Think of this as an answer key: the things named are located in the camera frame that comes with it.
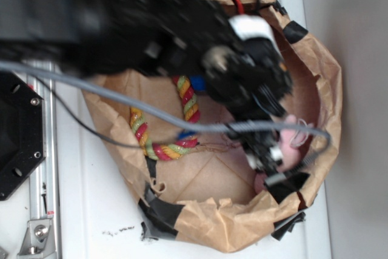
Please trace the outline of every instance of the metal bracket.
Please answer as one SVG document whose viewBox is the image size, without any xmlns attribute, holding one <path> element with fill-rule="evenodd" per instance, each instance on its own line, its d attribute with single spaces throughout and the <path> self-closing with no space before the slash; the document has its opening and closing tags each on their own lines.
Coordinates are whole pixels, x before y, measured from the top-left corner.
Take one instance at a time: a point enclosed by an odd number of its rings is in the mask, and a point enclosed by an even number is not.
<svg viewBox="0 0 388 259">
<path fill-rule="evenodd" d="M 6 259 L 8 256 L 8 253 L 6 253 L 6 251 L 0 247 L 0 259 Z"/>
<path fill-rule="evenodd" d="M 55 252 L 52 219 L 31 220 L 18 254 L 18 259 L 43 259 Z"/>
<path fill-rule="evenodd" d="M 0 73 L 0 201 L 45 157 L 42 98 L 11 73 Z"/>
</svg>

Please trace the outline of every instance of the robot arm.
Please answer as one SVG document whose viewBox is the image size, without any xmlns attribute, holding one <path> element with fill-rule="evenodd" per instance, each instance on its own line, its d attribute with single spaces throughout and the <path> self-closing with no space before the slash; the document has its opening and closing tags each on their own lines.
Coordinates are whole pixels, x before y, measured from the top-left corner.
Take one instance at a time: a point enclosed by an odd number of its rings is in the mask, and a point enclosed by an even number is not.
<svg viewBox="0 0 388 259">
<path fill-rule="evenodd" d="M 292 82 L 269 26 L 232 19 L 208 0 L 0 0 L 0 58 L 54 59 L 79 76 L 135 69 L 201 75 L 236 120 L 283 116 Z M 234 136 L 268 175 L 281 163 L 273 132 Z"/>
</svg>

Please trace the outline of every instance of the striped rope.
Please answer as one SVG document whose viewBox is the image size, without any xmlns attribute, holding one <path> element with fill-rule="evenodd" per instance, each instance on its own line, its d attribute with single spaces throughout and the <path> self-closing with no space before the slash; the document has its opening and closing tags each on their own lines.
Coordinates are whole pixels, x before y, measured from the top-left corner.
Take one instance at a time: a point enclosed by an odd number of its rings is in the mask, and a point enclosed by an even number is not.
<svg viewBox="0 0 388 259">
<path fill-rule="evenodd" d="M 197 123 L 201 116 L 199 111 L 197 96 L 194 93 L 190 80 L 186 76 L 173 77 L 173 82 L 176 84 L 179 97 L 182 101 L 183 114 L 185 121 Z M 153 160 L 170 161 L 178 159 L 190 152 L 191 148 L 197 145 L 196 136 L 189 135 L 183 140 L 176 141 L 173 144 L 163 145 L 153 143 L 147 132 L 148 125 L 142 110 L 136 107 L 130 108 L 129 125 L 136 139 L 139 141 L 140 147 L 143 149 L 144 155 Z"/>
</svg>

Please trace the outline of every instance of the white component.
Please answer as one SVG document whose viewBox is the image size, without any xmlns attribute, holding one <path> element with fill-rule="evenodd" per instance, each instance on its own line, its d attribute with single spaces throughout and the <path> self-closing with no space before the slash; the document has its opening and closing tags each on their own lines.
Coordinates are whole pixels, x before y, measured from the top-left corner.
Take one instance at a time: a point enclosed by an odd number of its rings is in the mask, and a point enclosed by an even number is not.
<svg viewBox="0 0 388 259">
<path fill-rule="evenodd" d="M 257 169 L 257 163 L 256 163 L 257 158 L 252 154 L 247 154 L 246 156 L 247 156 L 247 161 L 248 161 L 249 166 L 253 170 L 256 170 Z"/>
<path fill-rule="evenodd" d="M 269 39 L 280 54 L 271 26 L 264 18 L 253 15 L 236 15 L 230 18 L 229 22 L 238 37 L 243 41 L 253 38 Z"/>
<path fill-rule="evenodd" d="M 269 150 L 271 152 L 272 159 L 275 161 L 283 159 L 283 154 L 281 153 L 279 146 L 271 147 Z"/>
</svg>

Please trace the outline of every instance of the screw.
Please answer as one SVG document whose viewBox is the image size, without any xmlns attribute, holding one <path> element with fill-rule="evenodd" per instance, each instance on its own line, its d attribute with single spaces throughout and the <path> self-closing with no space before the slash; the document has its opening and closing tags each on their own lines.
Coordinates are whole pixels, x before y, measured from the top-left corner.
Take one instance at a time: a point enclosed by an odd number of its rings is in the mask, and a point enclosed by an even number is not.
<svg viewBox="0 0 388 259">
<path fill-rule="evenodd" d="M 39 225 L 35 228 L 35 236 L 41 240 L 47 238 L 49 229 L 43 225 Z"/>
<path fill-rule="evenodd" d="M 40 103 L 41 103 L 41 101 L 39 100 L 39 98 L 33 98 L 33 99 L 31 99 L 31 104 L 33 105 L 33 106 L 38 106 Z"/>
<path fill-rule="evenodd" d="M 40 251 L 39 251 L 38 247 L 36 247 L 36 246 L 29 247 L 29 249 L 28 249 L 28 254 L 31 254 L 31 255 L 37 254 L 39 252 Z"/>
</svg>

